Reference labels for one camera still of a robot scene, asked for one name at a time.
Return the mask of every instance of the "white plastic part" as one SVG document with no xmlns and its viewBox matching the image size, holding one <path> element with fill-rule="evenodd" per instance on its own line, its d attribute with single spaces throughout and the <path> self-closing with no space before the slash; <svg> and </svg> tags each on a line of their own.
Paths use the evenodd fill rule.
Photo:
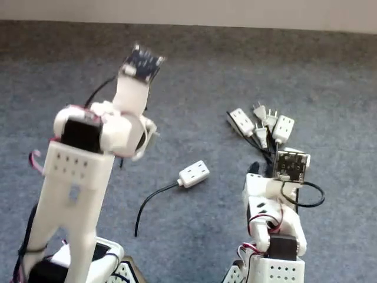
<svg viewBox="0 0 377 283">
<path fill-rule="evenodd" d="M 267 128 L 262 124 L 262 128 L 258 128 L 257 123 L 255 123 L 255 135 L 259 139 L 260 145 L 263 149 L 268 148 L 267 145 Z"/>
<path fill-rule="evenodd" d="M 268 113 L 266 119 L 263 121 L 263 123 L 264 123 L 264 125 L 266 125 L 269 128 L 271 133 L 272 133 L 273 128 L 276 124 L 276 121 L 277 121 L 277 111 L 275 111 L 275 114 L 272 115 L 271 109 L 269 109 L 269 113 Z"/>
<path fill-rule="evenodd" d="M 148 84 L 124 75 L 121 71 L 118 76 L 117 93 L 113 99 L 114 108 L 140 116 L 147 105 L 148 92 Z"/>
<path fill-rule="evenodd" d="M 231 117 L 229 117 L 228 115 L 227 120 L 240 136 L 242 136 L 243 134 L 246 137 L 250 137 L 253 134 L 254 124 L 241 108 L 237 108 L 229 114 Z"/>
<path fill-rule="evenodd" d="M 294 119 L 280 115 L 275 125 L 275 129 L 272 133 L 272 137 L 279 144 L 286 143 L 293 130 L 294 124 L 295 124 Z"/>
<path fill-rule="evenodd" d="M 118 156 L 131 157 L 135 154 L 135 146 L 128 146 L 128 139 L 133 128 L 129 119 L 121 116 L 104 114 L 100 137 L 101 149 L 105 152 L 113 152 Z"/>
<path fill-rule="evenodd" d="M 246 283 L 304 283 L 305 263 L 300 258 L 283 261 L 256 255 L 252 256 L 249 272 Z"/>
<path fill-rule="evenodd" d="M 90 110 L 93 111 L 98 116 L 103 116 L 104 114 L 112 114 L 120 116 L 120 111 L 116 110 L 113 104 L 109 101 L 104 101 L 102 103 L 94 102 L 90 105 Z"/>
<path fill-rule="evenodd" d="M 223 279 L 223 283 L 241 283 L 245 280 L 241 269 L 237 265 L 232 265 Z"/>
<path fill-rule="evenodd" d="M 88 277 L 85 283 L 105 283 L 110 275 L 118 268 L 118 259 L 122 260 L 124 257 L 124 250 L 121 245 L 109 240 L 96 237 L 96 242 L 108 246 L 110 249 L 107 254 L 102 258 L 92 261 L 88 273 Z M 60 266 L 69 268 L 71 264 L 70 245 L 64 245 L 61 249 L 51 258 L 51 261 Z"/>
<path fill-rule="evenodd" d="M 208 178 L 209 169 L 202 160 L 195 162 L 179 172 L 178 184 L 184 187 L 192 187 Z"/>
<path fill-rule="evenodd" d="M 119 277 L 110 276 L 109 279 L 106 281 L 106 283 L 138 283 L 136 274 L 130 262 L 120 263 L 117 270 L 115 270 L 114 273 L 122 275 L 124 278 L 128 280 L 128 282 L 125 282 Z"/>
<path fill-rule="evenodd" d="M 49 144 L 44 184 L 31 228 L 29 250 L 44 247 L 56 230 L 68 232 L 71 265 L 65 283 L 83 283 L 96 243 L 95 227 L 113 168 L 114 155 L 96 154 L 55 141 Z M 70 198 L 78 187 L 76 199 Z M 26 275 L 42 259 L 44 252 L 26 254 Z"/>
<path fill-rule="evenodd" d="M 298 244 L 298 255 L 302 256 L 306 252 L 306 238 L 303 232 L 300 217 L 294 211 L 294 205 L 289 203 L 280 193 L 282 181 L 264 178 L 261 175 L 247 174 L 243 190 L 243 202 L 245 209 L 250 209 L 250 217 L 258 214 L 267 214 L 275 217 L 278 221 L 282 219 L 281 209 L 283 209 L 283 222 L 280 227 L 281 233 L 295 236 Z M 297 183 L 285 183 L 283 192 L 292 199 L 296 197 L 296 189 L 302 185 Z M 249 223 L 251 236 L 257 243 L 257 248 L 266 252 L 270 236 L 268 234 L 267 222 L 271 218 L 264 216 L 256 218 Z"/>
<path fill-rule="evenodd" d="M 255 108 L 254 106 L 254 114 L 255 116 L 257 116 L 259 118 L 260 121 L 264 122 L 266 121 L 267 119 L 267 111 L 266 111 L 266 107 L 264 105 L 260 105 L 259 101 L 258 101 L 258 107 Z"/>
</svg>

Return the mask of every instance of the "gray carpet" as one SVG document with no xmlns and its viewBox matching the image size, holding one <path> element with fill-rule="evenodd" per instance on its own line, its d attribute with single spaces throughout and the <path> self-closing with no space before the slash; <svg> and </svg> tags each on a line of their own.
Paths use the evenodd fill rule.
<svg viewBox="0 0 377 283">
<path fill-rule="evenodd" d="M 375 282 L 376 36 L 52 22 L 0 22 L 0 281 L 10 279 L 42 185 L 29 151 L 47 151 L 56 113 L 83 103 L 135 41 L 168 57 L 147 112 L 161 137 L 141 161 L 114 168 L 99 236 L 122 244 L 150 282 L 220 282 L 249 239 L 241 190 L 249 164 L 262 161 L 225 111 L 259 100 L 296 120 L 289 145 L 312 155 L 306 180 L 327 194 L 323 206 L 300 210 L 306 282 Z M 153 199 L 134 238 L 143 199 L 200 159 L 209 179 Z"/>
</svg>

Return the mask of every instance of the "black cable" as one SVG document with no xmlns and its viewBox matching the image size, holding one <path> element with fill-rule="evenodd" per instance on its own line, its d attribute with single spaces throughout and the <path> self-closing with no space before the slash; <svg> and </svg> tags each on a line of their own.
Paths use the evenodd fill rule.
<svg viewBox="0 0 377 283">
<path fill-rule="evenodd" d="M 302 185 L 313 187 L 313 188 L 315 188 L 316 190 L 318 190 L 320 192 L 321 198 L 319 199 L 319 201 L 317 201 L 315 203 L 300 203 L 300 202 L 298 202 L 296 200 L 291 199 L 290 197 L 288 197 L 288 196 L 286 196 L 284 194 L 284 191 L 283 191 L 284 185 L 285 185 L 285 182 L 283 182 L 283 184 L 282 184 L 282 188 L 280 189 L 280 193 L 282 194 L 282 196 L 288 202 L 290 202 L 293 205 L 300 206 L 302 208 L 315 208 L 315 207 L 320 206 L 321 204 L 323 204 L 323 202 L 325 201 L 325 192 L 320 188 L 320 186 L 318 186 L 316 184 L 313 184 L 313 183 L 310 183 L 310 182 L 303 182 L 302 183 Z"/>
<path fill-rule="evenodd" d="M 139 212 L 137 214 L 137 219 L 136 219 L 136 224 L 135 224 L 135 237 L 137 237 L 137 232 L 138 232 L 138 228 L 139 228 L 139 223 L 140 223 L 140 216 L 141 216 L 141 213 L 143 212 L 143 209 L 145 207 L 145 205 L 147 204 L 147 202 L 153 198 L 155 195 L 159 194 L 159 193 L 162 193 L 162 192 L 165 192 L 166 190 L 169 190 L 173 187 L 177 187 L 178 186 L 178 183 L 177 182 L 174 182 L 166 187 L 163 187 L 159 190 L 156 190 L 154 193 L 150 194 L 145 200 L 144 202 L 141 204 L 140 208 L 139 208 Z"/>
<path fill-rule="evenodd" d="M 296 202 L 299 202 L 299 190 L 296 190 Z M 295 205 L 295 212 L 299 214 L 299 206 Z"/>
<path fill-rule="evenodd" d="M 253 256 L 254 254 L 251 254 L 250 255 L 250 257 L 249 257 L 249 268 L 248 268 L 248 270 L 247 270 L 247 277 L 246 277 L 246 281 L 245 281 L 245 283 L 247 283 L 247 280 L 249 280 L 249 275 L 250 275 L 250 264 L 252 263 L 252 256 Z"/>
<path fill-rule="evenodd" d="M 119 264 L 120 264 L 120 258 L 119 258 L 119 256 L 118 256 L 117 254 L 115 254 L 115 253 L 113 253 L 113 252 L 108 252 L 108 253 L 105 254 L 105 256 L 107 256 L 107 255 L 114 256 L 114 257 L 117 259 L 117 267 L 116 267 L 116 269 L 114 270 L 114 272 L 115 272 L 115 271 L 118 269 L 118 266 L 119 266 Z"/>
<path fill-rule="evenodd" d="M 90 103 L 92 102 L 93 98 L 95 97 L 95 95 L 100 91 L 102 90 L 107 84 L 111 83 L 112 81 L 114 81 L 116 78 L 116 76 L 113 76 L 111 78 L 108 78 L 107 80 L 105 80 L 99 87 L 97 87 L 93 93 L 89 96 L 87 102 L 85 102 L 84 104 L 84 108 L 88 108 Z"/>
<path fill-rule="evenodd" d="M 38 204 L 36 203 L 31 210 L 31 213 L 30 213 L 29 219 L 28 219 L 27 228 L 26 228 L 26 231 L 25 231 L 24 241 L 22 242 L 21 247 L 18 249 L 18 258 L 17 258 L 16 264 L 15 264 L 14 270 L 13 270 L 13 282 L 14 283 L 18 282 L 18 279 L 19 279 L 18 271 L 19 271 L 20 267 L 22 268 L 22 270 L 21 270 L 22 272 L 25 271 L 23 263 L 22 263 L 22 261 L 24 259 L 24 255 L 27 252 L 33 252 L 33 251 L 27 251 L 27 248 L 28 248 L 28 244 L 29 244 L 29 238 L 30 238 L 30 233 L 31 233 L 31 228 L 32 228 L 32 225 L 33 225 L 34 217 L 35 217 L 35 214 L 37 212 L 37 206 L 38 206 Z"/>
<path fill-rule="evenodd" d="M 122 281 L 125 281 L 125 282 L 127 282 L 127 283 L 130 283 L 130 280 L 128 280 L 128 279 L 127 279 L 126 277 L 124 277 L 123 275 L 113 273 L 113 274 L 111 274 L 111 276 L 118 277 L 118 278 L 122 279 Z"/>
</svg>

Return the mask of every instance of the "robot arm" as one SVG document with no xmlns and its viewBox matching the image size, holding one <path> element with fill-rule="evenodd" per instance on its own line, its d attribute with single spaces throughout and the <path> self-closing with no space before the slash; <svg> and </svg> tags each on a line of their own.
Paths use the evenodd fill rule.
<svg viewBox="0 0 377 283">
<path fill-rule="evenodd" d="M 162 61 L 136 45 L 119 70 L 112 102 L 93 103 L 90 108 L 70 105 L 55 117 L 55 139 L 41 170 L 44 184 L 25 233 L 14 283 L 23 278 L 29 283 L 104 283 L 119 265 L 123 249 L 97 237 L 95 229 L 114 156 L 139 159 L 156 133 L 156 125 L 143 111 Z M 74 186 L 78 196 L 71 199 Z M 55 262 L 43 257 L 43 247 L 61 226 L 68 234 L 69 251 L 62 251 L 68 254 L 63 256 L 66 265 L 59 264 L 58 255 Z M 109 249 L 93 261 L 98 243 Z"/>
<path fill-rule="evenodd" d="M 297 239 L 297 255 L 306 252 L 306 239 L 300 217 L 292 204 L 280 194 L 282 181 L 264 178 L 261 175 L 247 174 L 243 191 L 250 236 L 256 241 L 259 251 L 266 252 L 270 245 L 270 233 L 280 232 Z M 285 195 L 295 198 L 298 183 L 285 183 Z"/>
</svg>

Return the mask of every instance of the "white power outlet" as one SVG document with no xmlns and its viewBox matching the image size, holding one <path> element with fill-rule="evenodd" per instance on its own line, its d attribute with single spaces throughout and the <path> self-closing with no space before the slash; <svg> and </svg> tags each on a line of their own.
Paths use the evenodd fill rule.
<svg viewBox="0 0 377 283">
<path fill-rule="evenodd" d="M 206 179 L 209 174 L 209 169 L 200 160 L 179 172 L 178 184 L 184 187 L 192 187 Z"/>
<path fill-rule="evenodd" d="M 294 119 L 288 118 L 284 115 L 280 115 L 279 119 L 276 122 L 272 137 L 279 144 L 286 143 L 293 130 L 294 124 Z"/>
<path fill-rule="evenodd" d="M 253 134 L 254 124 L 241 108 L 228 113 L 227 120 L 240 136 L 250 137 Z"/>
</svg>

